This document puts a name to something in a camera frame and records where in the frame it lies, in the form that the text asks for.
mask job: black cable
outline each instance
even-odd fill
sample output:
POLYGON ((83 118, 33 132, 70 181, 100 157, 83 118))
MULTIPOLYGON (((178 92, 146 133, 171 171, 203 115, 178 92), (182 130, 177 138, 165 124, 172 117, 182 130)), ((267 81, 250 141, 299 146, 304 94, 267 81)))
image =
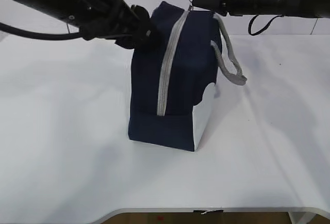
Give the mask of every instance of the black cable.
POLYGON ((269 22, 268 24, 266 24, 266 26, 264 28, 262 28, 261 30, 257 31, 256 33, 252 33, 251 29, 252 29, 252 25, 253 25, 253 22, 256 20, 256 18, 259 17, 259 15, 256 15, 254 16, 251 20, 250 20, 250 23, 249 23, 249 34, 251 36, 257 36, 257 35, 260 35, 261 33, 263 33, 265 30, 267 30, 269 28, 269 26, 271 25, 271 23, 274 21, 274 19, 276 18, 282 18, 284 17, 283 15, 278 15, 278 16, 275 16, 273 17, 269 22))
POLYGON ((46 41, 65 41, 65 40, 72 40, 81 38, 82 35, 80 33, 72 33, 72 34, 43 34, 43 33, 35 33, 31 31, 26 31, 18 28, 14 28, 10 25, 0 23, 0 30, 4 31, 6 33, 25 37, 25 38, 31 38, 31 39, 37 39, 37 40, 46 40, 46 41))

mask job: white wall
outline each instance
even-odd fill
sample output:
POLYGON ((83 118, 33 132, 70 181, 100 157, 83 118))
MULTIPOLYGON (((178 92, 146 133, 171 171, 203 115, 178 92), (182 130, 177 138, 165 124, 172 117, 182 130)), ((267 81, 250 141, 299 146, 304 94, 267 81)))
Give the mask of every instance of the white wall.
MULTIPOLYGON (((167 1, 173 5, 187 9, 188 0, 125 0, 129 5, 137 4, 145 7, 150 13, 160 4, 167 1)), ((40 32, 66 33, 66 25, 45 14, 34 11, 11 0, 0 0, 0 22, 16 27, 40 32)), ((262 28, 272 16, 261 16, 253 30, 262 28)), ((252 16, 225 17, 224 22, 230 34, 247 34, 248 24, 252 16)), ((265 34, 310 34, 315 24, 314 19, 279 18, 276 19, 265 34)), ((314 34, 330 34, 330 20, 319 20, 314 34)))
POLYGON ((0 42, 7 36, 6 33, 0 31, 0 42))

